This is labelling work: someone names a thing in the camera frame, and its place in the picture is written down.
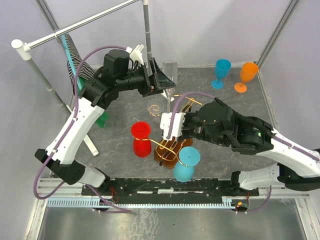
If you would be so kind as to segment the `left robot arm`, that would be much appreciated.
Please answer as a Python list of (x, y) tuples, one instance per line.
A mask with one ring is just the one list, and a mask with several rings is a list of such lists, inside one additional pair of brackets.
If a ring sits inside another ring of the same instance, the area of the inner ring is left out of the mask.
[(87, 80), (78, 94), (78, 103), (55, 140), (34, 156), (69, 185), (91, 185), (99, 195), (110, 191), (109, 177), (102, 171), (76, 161), (75, 155), (92, 125), (116, 100), (119, 92), (138, 90), (143, 96), (162, 93), (175, 83), (160, 70), (154, 58), (150, 60), (152, 74), (145, 65), (130, 70), (130, 54), (112, 49), (104, 56), (103, 68)]

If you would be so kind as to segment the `orange plastic wine glass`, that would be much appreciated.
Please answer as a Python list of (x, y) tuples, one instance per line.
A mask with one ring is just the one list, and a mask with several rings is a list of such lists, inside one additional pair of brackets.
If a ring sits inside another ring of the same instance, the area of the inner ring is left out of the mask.
[(240, 80), (234, 85), (234, 89), (238, 93), (245, 93), (247, 91), (246, 83), (252, 81), (259, 71), (259, 67), (254, 62), (246, 62), (240, 71)]

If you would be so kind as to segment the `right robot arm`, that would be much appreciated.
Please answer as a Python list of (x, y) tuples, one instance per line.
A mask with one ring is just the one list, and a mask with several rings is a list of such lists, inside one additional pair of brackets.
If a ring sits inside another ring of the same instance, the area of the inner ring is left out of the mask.
[(280, 184), (300, 192), (320, 188), (318, 149), (310, 150), (289, 140), (268, 122), (244, 116), (219, 99), (186, 113), (182, 137), (230, 147), (241, 155), (262, 156), (275, 161), (258, 170), (233, 172), (228, 184), (233, 195)]

